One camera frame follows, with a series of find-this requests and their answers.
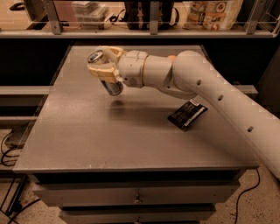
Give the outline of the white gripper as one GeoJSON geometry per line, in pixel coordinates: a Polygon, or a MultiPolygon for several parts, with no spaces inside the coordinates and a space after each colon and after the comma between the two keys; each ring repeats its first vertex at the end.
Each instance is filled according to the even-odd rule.
{"type": "Polygon", "coordinates": [[[100,45],[97,51],[102,51],[105,56],[114,63],[118,63],[118,69],[114,63],[108,64],[88,64],[89,72],[101,81],[110,83],[123,82],[127,87],[142,88],[144,62],[148,57],[147,52],[129,51],[126,52],[121,47],[100,45]]]}

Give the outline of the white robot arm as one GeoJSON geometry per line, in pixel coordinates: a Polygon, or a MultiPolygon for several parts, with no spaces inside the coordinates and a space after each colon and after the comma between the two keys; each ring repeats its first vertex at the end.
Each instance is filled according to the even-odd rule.
{"type": "Polygon", "coordinates": [[[202,97],[252,144],[257,156],[280,179],[279,118],[232,86],[198,52],[162,57],[98,46],[88,56],[87,68],[112,95],[119,93],[117,87],[126,85],[155,88],[179,99],[202,97]]]}

